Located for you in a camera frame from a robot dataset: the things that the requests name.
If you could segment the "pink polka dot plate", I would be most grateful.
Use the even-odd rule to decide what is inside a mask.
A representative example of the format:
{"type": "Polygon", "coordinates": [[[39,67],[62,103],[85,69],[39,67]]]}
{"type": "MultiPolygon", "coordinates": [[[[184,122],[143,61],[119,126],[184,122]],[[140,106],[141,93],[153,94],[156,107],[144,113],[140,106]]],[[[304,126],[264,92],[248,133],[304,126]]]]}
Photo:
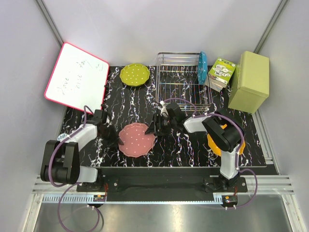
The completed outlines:
{"type": "Polygon", "coordinates": [[[138,158],[147,155],[155,145],[156,137],[153,134],[145,134],[148,126],[143,123],[126,125],[120,132],[119,137],[123,145],[119,150],[127,157],[138,158]]]}

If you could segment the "green polka dot plate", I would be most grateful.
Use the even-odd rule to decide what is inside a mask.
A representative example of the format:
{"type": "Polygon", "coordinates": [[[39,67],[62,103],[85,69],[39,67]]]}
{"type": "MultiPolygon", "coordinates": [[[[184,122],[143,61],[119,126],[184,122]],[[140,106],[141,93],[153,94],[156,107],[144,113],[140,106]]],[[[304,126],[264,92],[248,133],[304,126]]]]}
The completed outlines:
{"type": "Polygon", "coordinates": [[[120,72],[121,81],[131,87],[144,85],[150,76],[149,69],[138,63],[126,65],[120,72]]]}

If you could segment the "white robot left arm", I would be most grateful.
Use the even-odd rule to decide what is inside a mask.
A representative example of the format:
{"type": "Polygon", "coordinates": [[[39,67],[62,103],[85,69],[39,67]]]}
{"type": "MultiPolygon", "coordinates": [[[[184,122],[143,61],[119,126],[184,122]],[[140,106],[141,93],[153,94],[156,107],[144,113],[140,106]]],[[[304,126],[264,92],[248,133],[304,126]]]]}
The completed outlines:
{"type": "Polygon", "coordinates": [[[100,191],[104,187],[104,179],[98,175],[98,169],[80,165],[80,151],[97,137],[102,138],[107,147],[124,144],[111,124],[110,115],[99,109],[64,139],[46,143],[41,180],[57,188],[66,184],[87,183],[93,191],[100,191]]]}

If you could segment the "blue polka dot plate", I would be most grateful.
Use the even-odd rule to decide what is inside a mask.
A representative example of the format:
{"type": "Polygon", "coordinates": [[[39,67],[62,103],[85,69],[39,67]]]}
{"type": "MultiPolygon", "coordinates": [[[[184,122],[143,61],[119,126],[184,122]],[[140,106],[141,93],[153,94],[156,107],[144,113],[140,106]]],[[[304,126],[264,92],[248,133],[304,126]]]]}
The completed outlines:
{"type": "Polygon", "coordinates": [[[208,76],[208,58],[205,52],[199,53],[197,64],[197,79],[199,85],[205,85],[208,76]]]}

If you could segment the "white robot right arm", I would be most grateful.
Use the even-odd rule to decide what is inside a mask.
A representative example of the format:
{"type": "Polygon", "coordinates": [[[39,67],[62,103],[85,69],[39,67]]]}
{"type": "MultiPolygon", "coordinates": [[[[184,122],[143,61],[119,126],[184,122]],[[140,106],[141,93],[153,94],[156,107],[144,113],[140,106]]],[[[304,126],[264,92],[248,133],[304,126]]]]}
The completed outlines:
{"type": "Polygon", "coordinates": [[[213,190],[231,191],[239,179],[239,154],[245,144],[244,131],[232,116],[220,109],[214,113],[190,116],[174,102],[161,102],[145,134],[165,136],[170,131],[183,133],[205,132],[209,148],[220,150],[221,167],[219,177],[213,182],[213,190]]]}

